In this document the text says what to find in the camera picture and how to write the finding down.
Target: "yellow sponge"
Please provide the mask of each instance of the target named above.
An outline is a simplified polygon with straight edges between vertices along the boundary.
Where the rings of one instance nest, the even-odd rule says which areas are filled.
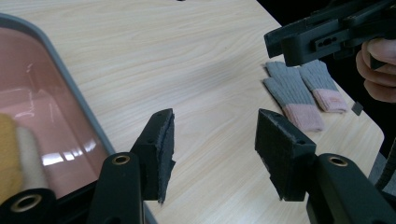
[[[0,203],[21,191],[23,176],[16,123],[5,114],[0,114],[0,179]]]

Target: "human hand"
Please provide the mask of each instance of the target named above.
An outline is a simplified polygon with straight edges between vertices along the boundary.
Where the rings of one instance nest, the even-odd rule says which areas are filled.
[[[370,54],[387,64],[371,69]],[[377,38],[364,42],[356,56],[356,66],[365,78],[364,88],[374,99],[396,103],[396,40]]]

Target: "light wood grain surface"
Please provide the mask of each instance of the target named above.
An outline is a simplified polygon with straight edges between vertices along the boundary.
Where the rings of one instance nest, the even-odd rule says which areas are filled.
[[[305,203],[278,199],[254,150],[259,108],[281,112],[261,84],[263,35],[279,25],[255,0],[4,0],[0,8],[47,34],[116,151],[131,148],[153,113],[174,109],[177,164],[164,205],[148,202],[159,223],[309,222]],[[307,134],[317,153],[349,157],[368,175],[383,141],[378,126],[364,112],[322,117],[326,130]]]

